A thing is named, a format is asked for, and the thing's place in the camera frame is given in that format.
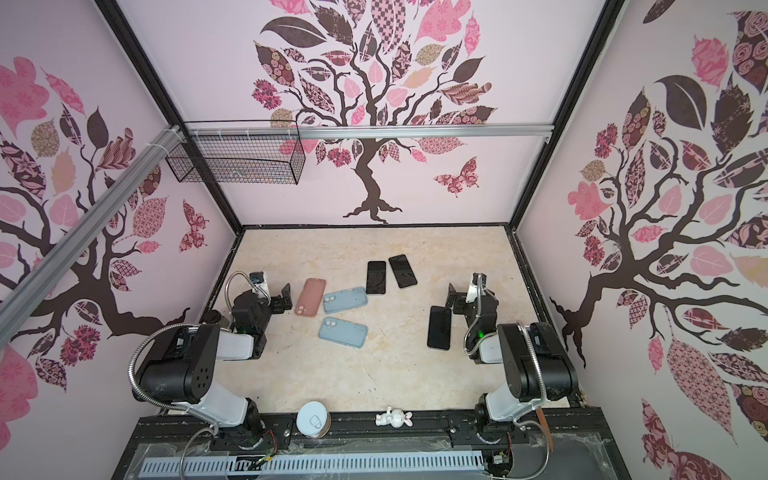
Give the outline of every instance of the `pink leaf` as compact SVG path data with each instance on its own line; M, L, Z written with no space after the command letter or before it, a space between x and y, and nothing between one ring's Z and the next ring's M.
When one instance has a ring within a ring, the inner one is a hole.
M733 271L733 266L725 255L709 245L702 245L694 250L690 267L694 272L704 276L723 275Z
M8 268L16 261L16 247L7 242L0 242L0 268Z
M344 80L344 95L348 98L357 98L360 95L360 87L349 77Z
M158 242L153 242L152 240L147 240L146 242L139 243L136 248L139 249L142 253L152 253L160 246Z
M63 195L51 205L48 217L56 225L73 227L78 222L78 208L69 195Z
M654 367L654 372L658 372L664 361L664 348L661 346L661 338L658 336L655 336L648 345L648 359Z
M632 237L640 243L648 243L656 240L663 231L664 229L658 225L647 225L635 230Z
M387 93L386 100L394 108L397 108L400 105L402 105L402 103L404 101L406 101L406 96L408 96L408 90L407 89L405 89L405 88L394 88L394 89L390 90Z
M659 200L659 210L665 214L674 215L680 209L682 200L683 193L680 191L680 185L675 185Z
M723 195L721 197L715 197L704 203L699 209L699 217L704 220L707 225L717 225L730 211L730 202L733 199L733 195Z
M8 223L15 223L24 218L27 214L27 207L13 197L0 195L0 220Z

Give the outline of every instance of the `tree mural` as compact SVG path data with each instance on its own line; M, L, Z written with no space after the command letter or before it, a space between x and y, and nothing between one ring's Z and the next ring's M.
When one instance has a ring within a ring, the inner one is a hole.
M319 24L318 28L298 16L275 18L262 32L277 34L291 47L279 50L255 42L259 62L278 87L268 80L256 81L252 96L274 110L275 126L294 119L294 115L300 124L310 126L483 124L495 110L474 105L492 87L490 83L469 83L482 58L458 61L463 55L470 57L480 39L474 16L462 24L461 18L471 7L469 0L458 0L455 5L452 0L407 0L412 5L408 8L415 11L414 20L419 17L419 8L428 7L422 10L413 42L422 37L437 41L421 47L415 56L410 38L403 39L411 21L406 0L371 0L372 20L367 24L362 22L368 8L366 0L325 0L323 5L310 2L314 12L304 0L271 2L292 15L312 15ZM460 39L449 41L450 35L462 31ZM314 55L320 45L327 51L319 58L307 59L309 49ZM278 108L289 99L295 99L297 110ZM444 111L443 101L453 108ZM473 106L460 107L465 104ZM303 148L314 150L318 164L325 159L336 167L354 164L368 196L345 218L368 212L372 220L387 223L379 212L402 210L382 198L370 165L374 158L400 162L405 151L414 160L426 162L425 153L444 154L463 145L456 137L421 138L416 143L419 148L399 138L360 138L304 141ZM290 144L285 151L292 149ZM477 184L474 159L471 170L467 165L459 175L440 175L434 180L458 196L465 187Z
M0 66L0 115L13 136L22 121L48 116L51 120L43 121L32 130L30 143L36 156L19 147L18 138L13 140L5 136L7 132L0 132L0 153L9 173L3 184L13 185L0 187L0 231L17 239L14 243L0 242L0 269L12 266L18 269L20 264L22 271L15 280L0 274L0 283L11 290L51 251L61 236L55 235L57 230L66 234L80 215L94 205L96 186L103 182L104 187L109 188L114 183L108 171L127 168L136 155L130 128L110 140L98 108L86 116L78 94L60 78L46 74L51 90L61 100L61 112L49 114L42 107L48 102L50 92L35 83L35 66L22 57L17 57L14 64L15 71ZM86 135L82 134L83 124ZM78 181L76 163L85 167L87 180ZM116 291L130 292L128 277L141 273L129 257L153 253L160 246L151 239L165 217L167 197L152 197L160 181L161 170L156 167L72 265L71 272L76 276L74 284L66 286L70 282L65 277L56 293L43 300L31 315L33 319L47 317L48 322L13 336L12 340L39 336L27 358L36 357L35 371L40 379L66 390L66 367L94 358L97 345L106 333L104 326L112 336L149 335L163 326L157 318L121 312L115 298ZM206 220L195 214L186 201L183 209L191 229L182 239L180 249L187 245L187 237L194 237L190 242L199 247L203 241L199 230L205 228ZM27 215L28 210L32 210L31 215ZM124 247L118 245L131 237L138 240ZM29 259L32 251L34 260ZM187 310L171 322L183 321ZM65 318L72 323L69 332L65 329ZM66 338L59 346L60 351L51 353L62 333Z
M726 382L720 373L768 381L768 373L742 355L762 348L768 333L745 328L737 318L718 320L707 310L730 304L768 315L760 299L733 290L744 282L768 287L768 257L751 252L768 246L768 216L743 218L744 211L768 202L768 148L765 142L759 147L743 142L751 131L749 137L768 131L768 105L755 121L750 102L752 95L763 105L768 93L768 15L731 15L738 24L731 62L722 42L695 38L693 63L702 83L679 74L661 78L656 83L664 86L665 108L652 107L643 89L621 124L621 136L616 124L598 133L598 158L581 171L585 181L568 195L586 220L576 237L584 239L584 258L593 270L576 310L550 300L565 320L566 346L572 337L586 367L582 330L604 291L620 290L616 307L628 307L629 327L649 319L653 368L662 368L666 348L667 367L696 407L733 435L732 390L750 424L768 441L766 389ZM714 104L707 102L705 89L717 91ZM665 134L667 120L679 135ZM702 141L703 135L711 141ZM744 253L726 255L736 249ZM680 287L700 294L676 294ZM662 316L671 337L658 327ZM685 343L684 334L707 354Z

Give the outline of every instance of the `rabbit figurine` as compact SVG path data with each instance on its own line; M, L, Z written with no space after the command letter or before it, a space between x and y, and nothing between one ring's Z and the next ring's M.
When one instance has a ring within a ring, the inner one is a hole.
M409 427L413 427L413 422L411 422L412 416L413 413L411 412L404 413L401 409L392 409L392 407L387 407L385 413L376 416L376 424L378 426L392 425L396 429L402 427L403 424L406 424Z

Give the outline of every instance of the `black smartphone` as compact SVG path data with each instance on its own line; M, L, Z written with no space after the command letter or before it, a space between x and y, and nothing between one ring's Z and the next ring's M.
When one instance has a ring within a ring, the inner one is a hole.
M438 350L451 348L451 309L444 306L429 309L427 346Z
M368 262L366 294L384 295L384 293L386 293L386 262L384 260Z
M400 288L406 288L408 286L414 286L418 282L416 281L416 275L411 270L411 264L408 263L408 258L405 255L398 255L389 259L389 265L392 267L392 272L395 274L395 280L397 280L397 286Z

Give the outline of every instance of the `leaf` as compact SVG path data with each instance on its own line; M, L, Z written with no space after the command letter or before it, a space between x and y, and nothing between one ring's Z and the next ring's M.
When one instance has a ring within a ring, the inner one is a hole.
M576 233L576 237L588 237L589 234L592 233L592 230L594 230L595 226L597 226L597 224L597 220L589 220L581 227L578 233Z
M58 127L61 129L62 134L69 139L70 142L81 147L83 145L83 139L80 135L80 128L77 122L74 121L72 114L69 110L62 105L64 111L61 113L61 118L58 120Z
M165 218L165 198L148 198L136 210L134 215L134 235L149 238L163 226Z
M659 259L659 264L656 265L656 273L660 275L662 273L669 273L682 265L686 258L688 258L688 255L668 253Z
M683 202L683 192L680 185L675 185L659 199L659 210L667 215L674 215L680 209Z
M715 317L707 312L703 308L692 308L686 310L683 313L683 318L691 322L695 326L699 326L707 330L728 330L728 328L720 325Z
M632 208L640 200L640 195L645 188L645 162L642 147L629 164L627 175L624 177L624 187L627 189L627 208Z
M768 373L745 356L736 353L710 353L710 359L729 375L749 382L768 382Z
M387 92L386 100L394 108L397 108L406 101L407 96L408 96L408 90L406 90L405 88L393 88L392 90Z
M283 40L298 48L316 47L326 41L314 25L297 17L275 18L261 29L261 33L265 31L274 31Z
M107 124L105 124L104 119L101 118L98 108L96 108L96 111L88 117L86 130L88 131L88 138L91 139L91 143L96 150L106 147L107 143L109 143Z
M657 82L667 88L667 115L676 124L701 130L707 117L707 97L694 79L671 75Z
M328 51L322 56L328 58L328 60L337 67L343 67L352 60L352 55L341 50Z
M725 383L707 358L692 346L673 338L667 353L667 364L685 396L733 435Z
M481 87L478 87L477 84L458 84L441 90L440 93L457 105L476 104L480 95L488 93L492 86L491 82Z
M56 195L63 194L74 185L74 162L69 149L56 156L51 169L51 180Z
M58 132L53 118L32 129L30 142L38 157L53 157L58 153Z
M750 97L738 85L729 82L728 87L720 91L715 103L715 120L710 125L712 138L723 155L728 155L744 139L752 125L752 113Z
M655 336L648 344L648 359L654 367L654 373L658 372L664 362L664 348L661 346L661 338L658 336Z
M306 97L313 105L318 107L320 110L329 111L331 113L335 112L333 103L331 102L331 99L326 94L326 92L321 90L317 85L310 84L308 81L305 81L303 78L299 78L299 81L301 82L301 86L304 89Z
M702 276L718 276L733 271L733 266L725 255L709 245L702 245L694 250L690 268Z
M661 145L650 143L650 165L656 170L666 170L672 166L670 155Z
M371 23L369 23L368 28L366 28L366 33L362 34L362 38L360 39L360 61L365 62L370 60L371 57L376 54L377 46L376 37L373 36Z
M646 313L648 313L648 298L640 295L629 307L629 328L632 329L635 323L645 317Z
M470 58L469 60L464 60L461 65L459 65L456 70L453 72L453 81L456 83L462 83L470 78L475 74L475 72L480 67L481 58Z
M82 300L74 305L75 311L77 311L80 318L86 322L95 323L101 325L98 315L98 306L90 300Z
M136 248L142 253L152 253L155 250L157 250L159 247L160 247L160 244L152 240L141 242L136 246Z
M767 164L768 148L745 155L728 165L713 182L725 188L745 187L760 178Z
M683 165L688 170L706 170L712 162L702 147L683 140Z
M768 333L761 329L737 328L718 339L739 352L751 352L768 342Z
M650 10L648 10L645 18L643 18L643 23L651 23L653 20L656 20L662 16L673 3L674 0L656 0L650 7Z
M37 355L38 353L42 353L45 355L48 353L48 351L53 347L54 340L53 340L53 332L48 332L40 339L35 342L35 344L32 346L32 350L29 351L29 355L27 355L27 358Z
M448 69L452 67L454 63L456 63L456 58L458 58L458 53L461 49L462 42L460 41L458 45L449 48L445 51L444 54L442 54L442 63L440 65L442 66L443 71L448 71Z
M422 150L433 155L448 153L449 151L464 145L464 143L456 137L426 137L419 138L418 142Z
M419 70L414 71L408 76L406 81L402 83L402 86L406 88L421 87L427 82L427 80L429 80L429 76L432 75L433 70L435 69L432 67L422 67Z
M38 357L35 362L35 371L44 382L60 386L65 392L67 391L67 370L59 362Z
M443 45L438 45L436 43L423 46L421 50L419 50L419 53L416 54L416 63L422 67L430 65L437 60L437 57L440 56L440 52L443 48L445 48Z
M630 306L638 295L640 295L640 292L632 289L621 292L621 295L619 295L619 300L616 302L616 307L618 308L619 306Z
M325 81L331 78L330 70L324 67L307 67L302 68L301 71L306 72L307 75L317 81Z
M699 218L704 220L704 223L707 225L717 225L723 221L723 218L730 212L730 203L732 200L733 195L728 194L704 202L699 208Z
M78 222L78 208L74 205L72 197L63 195L56 199L48 212L48 218L56 225L74 227Z
M27 207L9 195L0 195L0 220L16 223L27 214Z

